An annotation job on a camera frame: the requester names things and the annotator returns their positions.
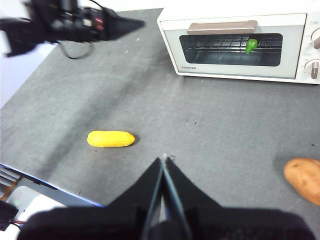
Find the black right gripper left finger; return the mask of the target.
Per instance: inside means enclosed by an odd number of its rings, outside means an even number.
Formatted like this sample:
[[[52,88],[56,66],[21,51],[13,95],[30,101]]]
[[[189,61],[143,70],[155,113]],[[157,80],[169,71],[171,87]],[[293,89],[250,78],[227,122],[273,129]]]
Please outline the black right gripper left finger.
[[[144,240],[159,216],[163,168],[157,158],[104,207],[64,207],[32,215],[19,240]]]

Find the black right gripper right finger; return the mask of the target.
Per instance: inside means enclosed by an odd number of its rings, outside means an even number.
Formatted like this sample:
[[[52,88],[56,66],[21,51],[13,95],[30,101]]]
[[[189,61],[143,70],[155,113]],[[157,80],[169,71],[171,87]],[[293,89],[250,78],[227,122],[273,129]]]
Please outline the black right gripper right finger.
[[[313,240],[297,214],[268,208],[225,207],[198,188],[170,159],[164,179],[174,216],[190,240]]]

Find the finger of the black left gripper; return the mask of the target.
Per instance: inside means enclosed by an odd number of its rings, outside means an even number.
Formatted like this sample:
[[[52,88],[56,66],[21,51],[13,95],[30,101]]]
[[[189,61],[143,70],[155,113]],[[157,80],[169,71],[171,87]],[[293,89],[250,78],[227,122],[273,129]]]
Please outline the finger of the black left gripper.
[[[103,8],[103,40],[117,40],[145,26],[143,20],[119,16],[110,8]]]

